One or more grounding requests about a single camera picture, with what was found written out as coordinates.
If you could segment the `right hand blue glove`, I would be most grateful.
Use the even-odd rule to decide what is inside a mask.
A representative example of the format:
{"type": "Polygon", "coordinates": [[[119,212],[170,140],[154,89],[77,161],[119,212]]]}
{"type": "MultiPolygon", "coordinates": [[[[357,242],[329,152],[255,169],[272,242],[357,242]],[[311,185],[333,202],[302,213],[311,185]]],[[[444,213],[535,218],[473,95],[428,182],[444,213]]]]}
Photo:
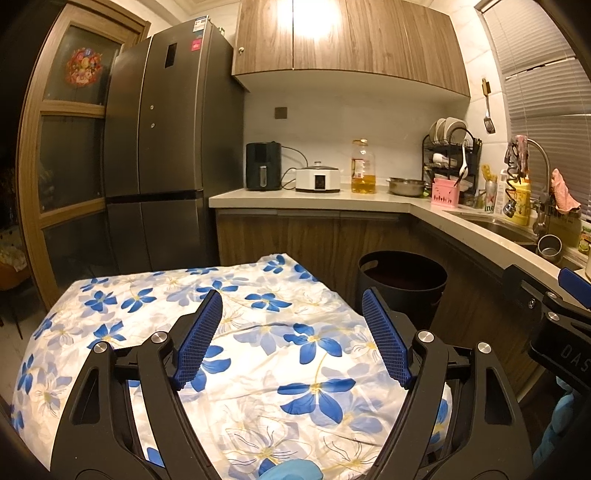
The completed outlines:
{"type": "Polygon", "coordinates": [[[578,392],[560,377],[556,377],[556,383],[564,391],[564,395],[557,402],[541,443],[533,454],[535,468],[539,468],[551,456],[575,415],[578,392]]]}

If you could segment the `left hand blue glove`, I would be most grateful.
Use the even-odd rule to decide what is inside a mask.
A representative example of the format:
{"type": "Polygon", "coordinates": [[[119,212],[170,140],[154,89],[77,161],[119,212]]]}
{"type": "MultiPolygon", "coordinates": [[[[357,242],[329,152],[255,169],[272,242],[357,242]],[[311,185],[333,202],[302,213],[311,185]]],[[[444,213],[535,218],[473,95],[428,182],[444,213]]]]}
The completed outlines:
{"type": "Polygon", "coordinates": [[[310,460],[294,459],[266,470],[259,480],[322,480],[322,470],[310,460]]]}

